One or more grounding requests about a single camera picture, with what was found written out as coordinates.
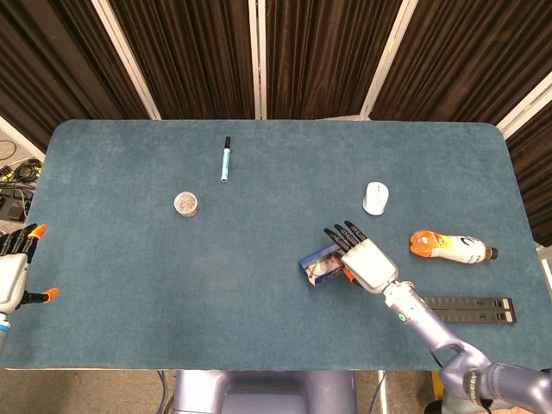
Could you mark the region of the right robot hand, orange fingertips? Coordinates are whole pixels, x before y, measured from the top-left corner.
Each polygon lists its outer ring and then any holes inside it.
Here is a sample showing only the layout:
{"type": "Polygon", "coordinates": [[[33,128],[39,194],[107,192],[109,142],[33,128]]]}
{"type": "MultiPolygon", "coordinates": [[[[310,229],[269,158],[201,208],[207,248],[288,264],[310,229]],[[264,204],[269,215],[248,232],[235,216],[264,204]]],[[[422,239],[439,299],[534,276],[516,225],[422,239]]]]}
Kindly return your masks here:
{"type": "Polygon", "coordinates": [[[323,230],[338,247],[338,264],[351,283],[373,294],[383,293],[398,278],[396,265],[355,224],[344,224],[323,230]]]}

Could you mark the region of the left robot hand, orange fingertips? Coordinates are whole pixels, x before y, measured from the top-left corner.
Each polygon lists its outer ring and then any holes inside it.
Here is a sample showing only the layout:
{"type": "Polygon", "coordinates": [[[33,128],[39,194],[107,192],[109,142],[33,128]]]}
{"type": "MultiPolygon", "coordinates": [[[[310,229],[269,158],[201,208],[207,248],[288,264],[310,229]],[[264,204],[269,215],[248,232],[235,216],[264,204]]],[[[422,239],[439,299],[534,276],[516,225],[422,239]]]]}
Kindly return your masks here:
{"type": "Polygon", "coordinates": [[[29,292],[27,277],[39,240],[46,224],[30,224],[1,235],[1,315],[7,317],[23,304],[46,304],[60,292],[51,287],[44,292],[29,292]]]}

